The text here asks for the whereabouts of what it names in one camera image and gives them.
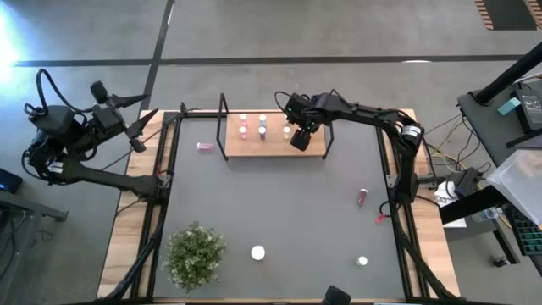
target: concrete floor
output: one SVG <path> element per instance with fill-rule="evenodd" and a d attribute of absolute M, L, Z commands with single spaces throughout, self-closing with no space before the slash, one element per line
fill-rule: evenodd
<path fill-rule="evenodd" d="M 166 0 L 0 1 L 2 60 L 150 59 Z M 265 56 L 495 55 L 525 53 L 542 38 L 538 31 L 488 31 L 473 0 L 188 0 L 177 2 L 163 58 Z M 151 108 L 216 108 L 223 92 L 231 108 L 273 108 L 273 92 L 315 94 L 336 88 L 351 101 L 414 108 L 427 128 L 458 114 L 456 97 L 481 88 L 511 62 L 432 64 L 285 64 L 163 66 L 152 90 Z M 94 299 L 113 225 L 119 192 L 78 183 L 47 186 L 24 174 L 20 154 L 35 128 L 22 111 L 37 103 L 38 67 L 0 66 L 0 168 L 25 179 L 22 194 L 68 209 L 62 225 L 44 221 L 55 233 L 38 243 L 25 266 L 18 304 L 59 304 Z M 89 85 L 102 80 L 118 95 L 141 94 L 148 66 L 49 68 L 75 105 L 92 103 Z M 47 91 L 50 103 L 59 103 Z M 133 120 L 138 107 L 125 111 Z M 449 126 L 428 135 L 438 144 Z M 445 146 L 456 155 L 467 132 L 459 128 Z M 100 147 L 90 166 L 119 156 L 122 136 Z M 489 160 L 478 150 L 467 165 Z M 123 173 L 126 161 L 112 171 Z M 450 242 L 462 295 L 484 302 L 535 304 L 542 279 L 530 260 L 494 269 L 501 255 L 492 235 Z"/>

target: green plant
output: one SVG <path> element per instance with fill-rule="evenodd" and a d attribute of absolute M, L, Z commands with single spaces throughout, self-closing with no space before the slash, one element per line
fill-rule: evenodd
<path fill-rule="evenodd" d="M 223 236 L 196 221 L 169 237 L 163 266 L 169 272 L 169 280 L 188 293 L 210 280 L 218 280 L 215 269 L 225 253 Z"/>

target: white cap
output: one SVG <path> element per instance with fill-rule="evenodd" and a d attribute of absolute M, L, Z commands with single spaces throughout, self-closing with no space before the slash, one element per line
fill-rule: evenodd
<path fill-rule="evenodd" d="M 265 256 L 265 249 L 262 246 L 255 246 L 251 251 L 251 255 L 254 260 L 262 260 Z"/>
<path fill-rule="evenodd" d="M 367 264 L 367 258 L 366 257 L 359 257 L 356 259 L 356 265 L 358 266 L 365 266 Z"/>

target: white paper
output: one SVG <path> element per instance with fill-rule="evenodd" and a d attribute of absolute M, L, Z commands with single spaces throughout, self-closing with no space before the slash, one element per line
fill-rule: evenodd
<path fill-rule="evenodd" d="M 434 196 L 436 197 L 437 203 L 440 205 L 441 208 L 457 200 L 457 197 L 455 198 L 450 197 L 450 195 L 456 194 L 455 190 L 456 190 L 456 185 L 451 181 L 442 182 L 439 184 L 439 187 L 434 192 Z M 467 223 L 465 222 L 465 219 L 463 218 L 463 219 L 454 220 L 443 226 L 445 228 L 467 228 Z"/>

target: wooden table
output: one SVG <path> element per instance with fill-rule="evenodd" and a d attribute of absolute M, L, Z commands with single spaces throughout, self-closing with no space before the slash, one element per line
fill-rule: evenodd
<path fill-rule="evenodd" d="M 407 114 L 415 119 L 415 114 L 412 109 L 402 109 Z M 156 132 L 162 127 L 163 114 L 165 111 L 158 111 L 158 113 L 151 119 L 147 127 L 143 131 L 142 138 L 145 139 L 152 133 Z M 141 113 L 141 116 L 147 114 L 147 111 Z M 165 152 L 169 151 L 171 147 L 173 132 L 168 132 L 166 138 Z M 390 172 L 393 174 L 396 172 L 395 163 L 392 156 L 392 150 L 390 142 L 387 137 L 384 137 L 386 152 L 388 153 L 388 160 L 390 165 Z M 142 153 L 133 153 L 130 155 L 128 162 L 127 175 L 150 175 L 153 172 L 154 161 L 158 150 L 158 137 L 152 138 L 146 142 L 147 150 Z M 163 156 L 163 164 L 167 164 L 169 161 L 169 155 L 166 153 Z M 423 149 L 420 149 L 417 155 L 416 172 L 418 175 L 426 175 L 429 172 L 426 155 Z M 418 191 L 418 194 L 433 197 L 431 191 L 422 190 Z M 126 205 L 134 202 L 136 197 L 131 192 L 123 192 L 119 199 L 118 209 L 125 207 Z M 114 221 L 113 231 L 111 239 L 109 241 L 108 253 L 103 265 L 102 278 L 98 287 L 97 297 L 105 297 L 124 277 L 130 266 L 134 263 L 137 256 L 138 246 L 141 238 L 141 227 L 145 215 L 147 203 L 139 202 L 131 208 L 126 209 L 120 214 Z M 154 207 L 155 213 L 153 215 L 158 216 L 159 206 Z M 459 295 L 459 287 L 456 281 L 456 274 L 453 269 L 450 251 L 448 250 L 448 244 L 445 238 L 444 228 L 440 221 L 439 209 L 435 205 L 425 202 L 424 200 L 417 199 L 412 205 L 413 216 L 415 219 L 416 229 L 418 233 L 419 245 L 421 248 L 423 259 L 428 266 L 433 270 L 437 278 L 444 284 L 448 291 L 455 295 Z M 407 232 L 405 225 L 404 209 L 400 210 L 401 221 L 404 224 L 403 229 Z M 152 220 L 152 230 L 156 225 L 157 218 Z M 147 260 L 142 272 L 140 287 L 138 287 L 138 293 L 140 296 L 144 296 L 147 290 L 147 283 L 150 275 L 150 258 Z M 420 296 L 420 287 L 418 285 L 418 278 L 416 273 L 416 267 L 413 261 L 408 257 L 407 264 L 409 267 L 409 274 L 412 283 L 412 290 L 414 296 Z M 182 300 L 159 300 L 155 299 L 155 302 L 181 302 Z M 221 300 L 221 302 L 241 302 L 242 300 Z M 244 302 L 273 302 L 277 300 L 244 300 Z M 320 302 L 320 300 L 296 300 L 296 302 Z"/>

